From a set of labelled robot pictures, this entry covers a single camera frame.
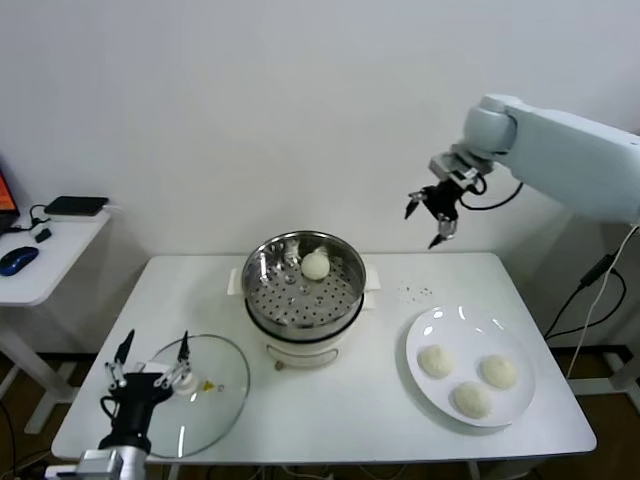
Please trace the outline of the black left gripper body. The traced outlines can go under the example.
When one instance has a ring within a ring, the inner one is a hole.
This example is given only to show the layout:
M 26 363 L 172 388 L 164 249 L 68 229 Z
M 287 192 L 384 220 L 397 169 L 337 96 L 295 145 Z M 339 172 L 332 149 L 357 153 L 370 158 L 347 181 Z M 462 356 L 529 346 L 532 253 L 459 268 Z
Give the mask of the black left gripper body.
M 173 395 L 171 387 L 154 386 L 160 377 L 160 373 L 128 373 L 124 388 L 113 388 L 100 399 L 111 425 L 110 433 L 99 443 L 100 448 L 151 447 L 148 431 L 154 409 Z

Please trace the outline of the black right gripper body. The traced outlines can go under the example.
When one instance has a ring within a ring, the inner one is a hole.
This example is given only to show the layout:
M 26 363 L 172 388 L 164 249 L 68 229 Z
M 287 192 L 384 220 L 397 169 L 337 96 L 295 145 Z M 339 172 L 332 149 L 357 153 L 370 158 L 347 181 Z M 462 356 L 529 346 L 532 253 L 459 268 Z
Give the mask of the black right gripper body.
M 424 188 L 424 205 L 435 219 L 457 219 L 456 202 L 462 195 L 455 182 L 440 182 Z

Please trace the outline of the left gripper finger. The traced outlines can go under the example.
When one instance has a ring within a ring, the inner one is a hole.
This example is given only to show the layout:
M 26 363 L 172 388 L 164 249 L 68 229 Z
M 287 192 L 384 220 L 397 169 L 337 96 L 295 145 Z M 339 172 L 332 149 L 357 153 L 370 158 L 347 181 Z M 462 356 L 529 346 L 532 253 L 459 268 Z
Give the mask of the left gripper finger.
M 126 336 L 125 340 L 118 346 L 113 360 L 105 363 L 106 375 L 109 380 L 109 388 L 124 388 L 127 384 L 124 373 L 124 364 L 131 349 L 134 336 L 135 330 L 132 329 Z
M 191 373 L 190 349 L 188 345 L 189 333 L 185 332 L 180 341 L 176 363 L 161 377 L 154 381 L 155 387 L 170 388 L 177 381 L 184 381 Z

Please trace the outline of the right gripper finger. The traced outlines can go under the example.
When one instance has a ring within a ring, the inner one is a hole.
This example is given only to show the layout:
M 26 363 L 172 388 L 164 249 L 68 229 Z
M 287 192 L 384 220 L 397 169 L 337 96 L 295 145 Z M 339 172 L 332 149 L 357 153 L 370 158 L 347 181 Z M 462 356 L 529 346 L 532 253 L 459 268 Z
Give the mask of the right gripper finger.
M 455 236 L 457 231 L 456 219 L 451 219 L 446 215 L 439 215 L 437 221 L 438 231 L 433 240 L 430 242 L 429 249 L 433 249 L 436 246 L 450 240 Z
M 405 219 L 408 219 L 417 210 L 419 206 L 428 208 L 428 205 L 427 205 L 428 194 L 427 194 L 426 188 L 422 188 L 419 191 L 412 192 L 408 195 L 408 197 L 409 197 L 409 202 L 405 208 L 405 214 L 404 214 Z

